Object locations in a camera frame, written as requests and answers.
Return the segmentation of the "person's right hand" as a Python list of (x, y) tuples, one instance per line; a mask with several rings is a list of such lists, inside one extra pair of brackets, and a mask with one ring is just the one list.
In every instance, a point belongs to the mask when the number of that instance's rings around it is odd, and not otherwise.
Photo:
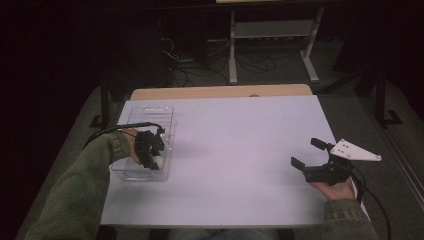
[(348, 178), (345, 182), (337, 183), (333, 186), (329, 186), (321, 182), (312, 182), (311, 186), (321, 192), (323, 196), (329, 201), (356, 199), (351, 178)]

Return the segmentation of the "person's left hand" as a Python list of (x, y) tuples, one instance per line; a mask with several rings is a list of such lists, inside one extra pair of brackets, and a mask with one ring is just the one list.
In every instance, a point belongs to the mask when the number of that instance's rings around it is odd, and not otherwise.
[(140, 165), (141, 161), (138, 158), (136, 151), (135, 151), (135, 138), (136, 138), (136, 135), (137, 135), (137, 130), (133, 129), (133, 128), (124, 129), (122, 131), (122, 133), (125, 135), (125, 137), (127, 139), (127, 142), (128, 142), (129, 148), (130, 148), (130, 157), (133, 159), (133, 161), (136, 164)]

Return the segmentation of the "black metal stand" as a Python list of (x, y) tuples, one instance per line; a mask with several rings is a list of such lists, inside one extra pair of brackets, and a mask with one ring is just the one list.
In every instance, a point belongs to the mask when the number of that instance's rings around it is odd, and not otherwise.
[(397, 113), (386, 108), (386, 78), (383, 68), (379, 65), (365, 65), (336, 82), (316, 90), (315, 93), (328, 94), (357, 78), (360, 78), (355, 90), (358, 96), (368, 96), (371, 90), (375, 89), (374, 115), (378, 123), (383, 128), (388, 125), (402, 124), (402, 120)]
[(110, 122), (109, 92), (105, 76), (100, 80), (100, 104), (101, 113), (93, 117), (90, 123), (91, 128), (105, 129)]

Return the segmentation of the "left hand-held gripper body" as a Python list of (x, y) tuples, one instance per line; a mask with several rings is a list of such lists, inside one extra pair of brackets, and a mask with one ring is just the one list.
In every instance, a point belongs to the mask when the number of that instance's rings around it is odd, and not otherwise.
[(140, 131), (135, 138), (135, 152), (140, 161), (152, 161), (151, 149), (153, 146), (154, 134), (151, 131)]

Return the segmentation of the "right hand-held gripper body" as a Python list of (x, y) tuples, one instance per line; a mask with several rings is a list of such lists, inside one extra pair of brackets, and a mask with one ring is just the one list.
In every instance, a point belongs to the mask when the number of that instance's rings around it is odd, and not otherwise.
[(353, 161), (381, 161), (382, 156), (341, 139), (331, 151), (328, 161), (321, 166), (305, 167), (303, 175), (308, 183), (321, 182), (332, 186), (345, 182), (353, 171)]

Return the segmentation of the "clear plastic container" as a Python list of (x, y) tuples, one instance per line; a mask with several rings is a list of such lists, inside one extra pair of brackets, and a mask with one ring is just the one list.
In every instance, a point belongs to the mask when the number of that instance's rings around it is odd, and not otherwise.
[[(148, 161), (141, 161), (136, 164), (132, 158), (124, 158), (111, 165), (111, 172), (116, 174), (123, 181), (166, 181), (168, 179), (171, 153), (173, 148), (174, 133), (176, 122), (173, 120), (172, 107), (133, 107), (123, 112), (119, 125), (130, 125), (132, 128), (140, 131), (151, 131), (154, 134), (151, 153), (153, 158), (161, 156), (164, 161), (164, 167), (159, 170), (145, 168), (144, 164)], [(163, 151), (155, 148), (155, 135), (161, 134), (165, 144)]]

